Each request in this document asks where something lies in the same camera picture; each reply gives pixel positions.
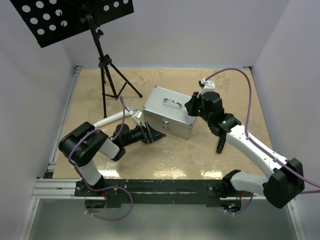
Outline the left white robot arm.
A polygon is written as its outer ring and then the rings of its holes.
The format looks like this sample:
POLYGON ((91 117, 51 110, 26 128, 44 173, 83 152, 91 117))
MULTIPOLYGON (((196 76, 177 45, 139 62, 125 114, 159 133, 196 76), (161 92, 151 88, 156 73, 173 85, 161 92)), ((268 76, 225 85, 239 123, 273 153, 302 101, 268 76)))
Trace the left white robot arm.
POLYGON ((86 191, 99 196, 104 190, 104 180, 93 161, 98 152, 117 162, 125 155, 125 147, 137 142, 152 144, 165 137, 165 133, 155 130, 147 122, 133 129, 121 123, 116 126, 112 137, 84 122, 60 140, 58 149, 86 183, 86 191))

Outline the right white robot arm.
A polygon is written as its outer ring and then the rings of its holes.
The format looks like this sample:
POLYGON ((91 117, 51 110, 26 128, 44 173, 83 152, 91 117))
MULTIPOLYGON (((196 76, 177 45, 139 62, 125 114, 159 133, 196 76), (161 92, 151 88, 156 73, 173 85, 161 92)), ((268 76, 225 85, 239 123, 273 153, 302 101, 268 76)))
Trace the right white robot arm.
POLYGON ((222 179, 224 195, 233 197, 238 192, 264 196, 274 207, 281 209, 305 189, 302 163, 273 152, 250 133, 231 113, 225 113, 222 99, 217 92, 194 92, 185 103, 187 114, 200 117, 211 133, 219 138, 216 153, 221 154, 225 143, 243 153, 261 171, 262 175, 248 174, 235 169, 222 179))

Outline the grey metal case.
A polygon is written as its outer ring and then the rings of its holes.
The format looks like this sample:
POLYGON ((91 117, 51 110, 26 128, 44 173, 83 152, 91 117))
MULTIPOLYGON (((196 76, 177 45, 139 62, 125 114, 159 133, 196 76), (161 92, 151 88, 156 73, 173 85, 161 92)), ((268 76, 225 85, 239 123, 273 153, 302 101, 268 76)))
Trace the grey metal case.
POLYGON ((187 140, 196 121, 185 107, 190 99, 190 96, 155 85, 142 108, 144 120, 155 130, 187 140))

